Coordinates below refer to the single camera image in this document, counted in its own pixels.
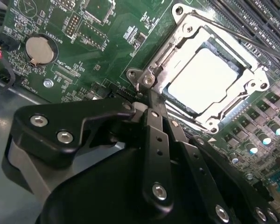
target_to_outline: ram slot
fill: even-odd
[[[208,3],[210,4],[210,6],[215,8],[226,20],[230,21],[230,23],[233,24],[233,26],[237,29],[238,32],[252,40],[257,39],[254,34],[254,31],[250,31],[247,29],[249,27],[248,25],[244,24],[241,19],[235,19],[234,15],[237,14],[235,10],[230,8],[228,5],[222,4],[219,1],[208,0]],[[269,62],[272,62],[274,67],[280,69],[280,61],[277,58],[271,56],[266,52],[262,52],[262,56],[266,58]]]
[[[257,15],[264,21],[263,29],[267,31],[274,30],[278,38],[280,38],[280,21],[276,18],[262,2],[257,0],[250,0],[247,2],[257,13]]]

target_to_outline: screw hole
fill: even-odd
[[[134,71],[130,72],[130,77],[135,77],[136,73]]]
[[[176,8],[175,13],[177,15],[181,15],[183,13],[183,8],[181,6],[179,6],[178,8]]]
[[[267,87],[267,84],[266,84],[266,83],[263,83],[263,84],[260,86],[260,88],[261,88],[262,90],[264,90],[266,87]]]
[[[206,173],[205,173],[204,169],[199,168],[199,171],[200,171],[200,173],[202,173],[203,175],[206,175]]]
[[[157,154],[158,154],[159,156],[162,156],[162,155],[163,155],[163,152],[160,151],[160,150],[158,149],[158,150],[157,150]]]

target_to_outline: black plastic arm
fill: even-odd
[[[21,149],[51,167],[65,168],[104,122],[130,119],[134,114],[132,105],[118,98],[26,106],[16,111],[10,134]],[[35,115],[45,117],[48,124],[33,125],[30,119]],[[73,141],[60,142],[57,134],[62,131],[70,133]]]

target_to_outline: motherboard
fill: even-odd
[[[280,211],[280,59],[201,21],[194,21],[203,27],[197,38],[181,47],[179,27],[183,34],[195,30],[183,15],[194,11],[280,52],[280,0],[12,0],[1,33],[20,45],[3,55],[17,84],[51,103],[141,101],[141,87],[151,87],[188,136],[200,135],[259,191],[268,188]],[[169,61],[176,52],[190,54],[193,45],[199,51],[193,50],[190,69],[161,82],[164,72],[174,75],[177,65]],[[153,68],[158,64],[166,66]],[[148,76],[154,72],[157,84]],[[140,89],[133,81],[138,75]],[[240,82],[246,95],[235,87]],[[232,94],[212,108],[223,102],[219,95]]]

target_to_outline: gray metal panel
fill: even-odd
[[[1,169],[14,112],[28,100],[8,91],[0,95],[0,224],[32,224],[41,211],[36,198],[9,181]]]

